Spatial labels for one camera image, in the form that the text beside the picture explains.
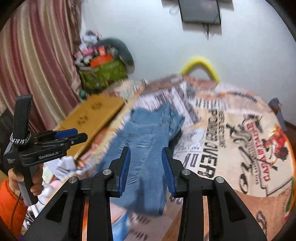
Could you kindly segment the orange sleeve forearm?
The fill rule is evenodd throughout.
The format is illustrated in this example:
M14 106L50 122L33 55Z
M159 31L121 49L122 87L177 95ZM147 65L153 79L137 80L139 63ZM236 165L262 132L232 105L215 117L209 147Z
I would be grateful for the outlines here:
M18 203L17 200L18 197L9 188L9 180L4 180L1 184L1 218L12 234L19 238L28 208L21 199Z

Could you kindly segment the person left hand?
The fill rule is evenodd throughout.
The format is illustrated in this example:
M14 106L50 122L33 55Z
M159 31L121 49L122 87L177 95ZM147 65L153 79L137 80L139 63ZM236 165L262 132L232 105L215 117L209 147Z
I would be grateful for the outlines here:
M32 182L33 182L33 186L31 187L31 192L34 194L34 196L38 196L42 193L43 191L43 166L44 164L40 164L36 170L36 172L34 173L34 176L32 177ZM23 182L24 181L24 177L21 173L19 173L16 169L11 168L8 171L8 178L9 178L9 188L10 190L16 195L16 196L20 196L21 192L18 186L19 182Z

